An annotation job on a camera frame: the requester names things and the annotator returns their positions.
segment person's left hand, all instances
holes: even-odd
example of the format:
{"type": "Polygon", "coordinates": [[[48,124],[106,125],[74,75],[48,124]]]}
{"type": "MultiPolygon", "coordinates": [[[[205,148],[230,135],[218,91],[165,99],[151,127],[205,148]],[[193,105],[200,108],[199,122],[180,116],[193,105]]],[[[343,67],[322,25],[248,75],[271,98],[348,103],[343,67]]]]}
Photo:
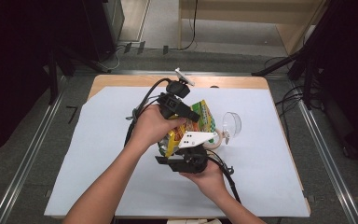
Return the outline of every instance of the person's left hand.
{"type": "Polygon", "coordinates": [[[150,105],[138,118],[132,131],[130,141],[143,143],[146,149],[160,141],[169,130],[183,124],[186,119],[165,119],[159,112],[158,105],[150,105]]]}

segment forearm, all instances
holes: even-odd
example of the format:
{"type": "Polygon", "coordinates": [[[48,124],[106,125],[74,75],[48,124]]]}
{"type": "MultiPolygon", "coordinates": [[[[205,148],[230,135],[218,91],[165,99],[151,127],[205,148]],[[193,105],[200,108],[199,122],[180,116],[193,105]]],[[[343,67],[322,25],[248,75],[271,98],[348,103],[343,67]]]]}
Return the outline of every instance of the forearm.
{"type": "Polygon", "coordinates": [[[212,198],[212,201],[226,214],[233,224],[264,223],[244,206],[238,203],[228,192],[221,193],[212,198]]]}
{"type": "Polygon", "coordinates": [[[129,142],[115,161],[77,200],[63,223],[110,223],[142,156],[139,147],[142,146],[129,142]]]}

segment gray floor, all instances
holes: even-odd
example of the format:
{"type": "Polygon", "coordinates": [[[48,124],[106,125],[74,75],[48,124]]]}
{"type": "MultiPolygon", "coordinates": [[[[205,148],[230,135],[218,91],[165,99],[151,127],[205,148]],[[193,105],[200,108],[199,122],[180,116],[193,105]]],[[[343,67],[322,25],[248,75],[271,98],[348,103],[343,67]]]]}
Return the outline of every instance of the gray floor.
{"type": "MultiPolygon", "coordinates": [[[[265,61],[269,59],[263,56],[182,51],[170,51],[169,54],[162,55],[162,52],[158,50],[146,50],[138,55],[136,49],[127,54],[120,52],[118,56],[120,67],[115,72],[121,74],[126,73],[125,70],[173,71],[178,66],[183,71],[249,73],[264,68],[265,61]]],[[[116,64],[117,60],[114,58],[113,55],[105,63],[116,64]]],[[[282,73],[286,71],[286,67],[281,69],[282,73]]],[[[55,183],[79,114],[76,113],[75,119],[68,124],[73,110],[66,106],[82,106],[86,102],[94,77],[95,73],[84,66],[78,66],[76,75],[70,78],[62,103],[26,178],[19,198],[14,203],[7,223],[60,222],[43,216],[48,202],[45,194],[55,183]]],[[[291,84],[285,77],[269,76],[268,84],[275,101],[281,100],[283,95],[291,89],[291,84]]],[[[48,91],[41,96],[8,142],[0,148],[0,201],[47,108],[48,91]]],[[[331,153],[356,199],[358,198],[358,161],[349,160],[343,156],[328,119],[322,112],[314,112],[331,153]]],[[[288,112],[287,119],[291,134],[291,149],[297,170],[306,194],[315,201],[310,202],[310,218],[284,218],[282,223],[348,223],[300,110],[296,107],[288,112]]],[[[268,223],[277,221],[277,218],[272,217],[264,219],[268,223]]]]}

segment person's right hand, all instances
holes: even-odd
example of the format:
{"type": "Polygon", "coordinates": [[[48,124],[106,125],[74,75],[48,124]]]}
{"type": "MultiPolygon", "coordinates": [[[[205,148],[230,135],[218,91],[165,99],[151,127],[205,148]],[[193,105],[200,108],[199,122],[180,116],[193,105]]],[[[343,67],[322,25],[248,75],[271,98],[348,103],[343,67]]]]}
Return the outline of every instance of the person's right hand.
{"type": "Polygon", "coordinates": [[[193,181],[199,187],[200,191],[212,201],[214,201],[216,197],[228,194],[223,173],[219,166],[212,161],[208,161],[207,167],[202,173],[180,173],[180,175],[193,181]]]}

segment black stand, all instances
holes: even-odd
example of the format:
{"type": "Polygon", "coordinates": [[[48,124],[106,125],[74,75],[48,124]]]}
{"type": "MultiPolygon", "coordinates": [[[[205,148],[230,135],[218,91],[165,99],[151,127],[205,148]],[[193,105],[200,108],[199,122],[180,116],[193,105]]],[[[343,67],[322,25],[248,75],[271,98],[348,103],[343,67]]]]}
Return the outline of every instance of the black stand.
{"type": "Polygon", "coordinates": [[[316,25],[315,30],[310,35],[310,38],[304,44],[304,46],[297,51],[296,53],[288,56],[287,58],[273,64],[272,66],[259,71],[252,73],[254,77],[263,77],[267,74],[277,70],[278,68],[287,65],[290,62],[294,62],[293,66],[290,68],[287,76],[291,80],[297,80],[301,74],[305,71],[305,81],[304,81],[304,104],[307,106],[307,109],[310,110],[310,88],[313,74],[316,71],[315,67],[315,55],[317,51],[321,50],[320,42],[323,42],[323,33],[325,29],[328,28],[329,23],[333,19],[334,13],[341,6],[341,1],[331,0],[329,6],[325,13],[323,14],[321,20],[316,25]]]}

